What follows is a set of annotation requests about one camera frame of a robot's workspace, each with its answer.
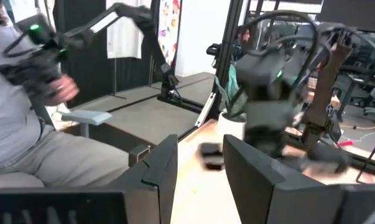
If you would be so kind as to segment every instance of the hand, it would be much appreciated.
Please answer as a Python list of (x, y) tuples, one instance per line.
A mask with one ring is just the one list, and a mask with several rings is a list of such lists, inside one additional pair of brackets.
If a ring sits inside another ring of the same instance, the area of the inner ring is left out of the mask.
[(61, 78), (49, 84), (54, 90), (56, 95), (50, 99), (49, 105), (59, 105), (60, 103), (72, 100), (80, 91), (76, 86), (74, 80), (66, 74)]

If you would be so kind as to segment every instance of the person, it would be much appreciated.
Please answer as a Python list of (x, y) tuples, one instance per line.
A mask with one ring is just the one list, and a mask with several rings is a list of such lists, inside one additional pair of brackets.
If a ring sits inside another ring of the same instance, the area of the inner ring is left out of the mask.
[(248, 42), (250, 38), (249, 29), (244, 29), (242, 27), (238, 27), (237, 35), (233, 42), (233, 60), (237, 61), (243, 56), (243, 48), (242, 43)]
[[(2, 51), (20, 34), (7, 26), (0, 0), (0, 65), (21, 58), (5, 58)], [(27, 50), (25, 38), (15, 52)], [(75, 97), (78, 87), (68, 75), (50, 83), (57, 94), (46, 105), (58, 105)], [(72, 136), (45, 125), (31, 109), (21, 86), (0, 74), (0, 188), (98, 187), (110, 183), (128, 169), (128, 154), (92, 139)]]

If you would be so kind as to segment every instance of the gray pants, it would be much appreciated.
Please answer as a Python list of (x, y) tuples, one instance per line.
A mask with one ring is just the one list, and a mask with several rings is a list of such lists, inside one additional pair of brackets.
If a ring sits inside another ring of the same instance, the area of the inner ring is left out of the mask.
[(0, 170), (0, 188), (97, 187), (128, 167), (128, 154), (113, 146), (44, 127), (40, 140), (13, 166)]

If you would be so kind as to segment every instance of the white wall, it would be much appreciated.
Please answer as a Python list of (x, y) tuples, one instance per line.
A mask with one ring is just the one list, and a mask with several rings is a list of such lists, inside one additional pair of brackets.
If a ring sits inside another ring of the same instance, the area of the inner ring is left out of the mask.
[[(244, 2), (242, 14), (246, 12), (248, 1)], [(274, 1), (265, 1), (263, 11), (272, 11)], [(206, 54), (211, 44), (220, 44), (225, 31), (230, 0), (183, 0), (182, 19), (178, 38), (178, 52), (175, 73), (186, 77), (200, 72), (215, 73), (212, 68), (213, 56)], [(254, 11), (257, 0), (251, 1), (250, 10)], [(319, 13), (321, 5), (281, 2), (279, 9)], [(244, 21), (240, 16), (239, 25)]]

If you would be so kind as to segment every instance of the green light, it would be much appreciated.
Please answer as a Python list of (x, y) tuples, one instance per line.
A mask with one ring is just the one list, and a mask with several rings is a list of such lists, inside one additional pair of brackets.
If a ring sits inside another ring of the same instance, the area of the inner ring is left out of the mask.
[(39, 25), (37, 24), (34, 24), (30, 27), (30, 30), (37, 30), (37, 29), (39, 29)]
[(279, 71), (279, 73), (277, 74), (277, 78), (280, 78), (282, 76), (282, 70)]

